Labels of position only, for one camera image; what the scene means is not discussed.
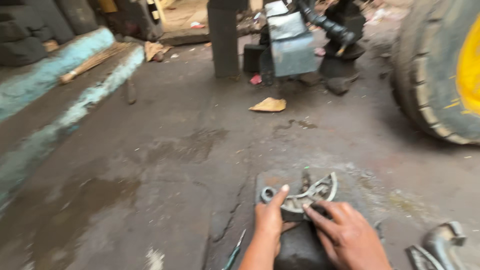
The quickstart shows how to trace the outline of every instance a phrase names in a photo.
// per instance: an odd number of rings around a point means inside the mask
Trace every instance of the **concrete floor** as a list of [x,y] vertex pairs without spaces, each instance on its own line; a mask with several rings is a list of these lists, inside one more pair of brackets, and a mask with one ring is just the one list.
[[[215,79],[203,45],[144,64],[137,103],[118,89],[7,206],[0,269],[221,269],[241,231],[243,250],[252,235],[256,175],[305,166],[357,179],[372,218],[384,219],[396,269],[411,269],[404,248],[450,220],[469,237],[461,258],[480,269],[478,148],[426,136],[394,105],[378,76],[390,65],[378,56],[398,25],[366,28],[361,78],[343,97],[298,82],[252,86],[248,74]],[[267,97],[287,108],[248,110]]]

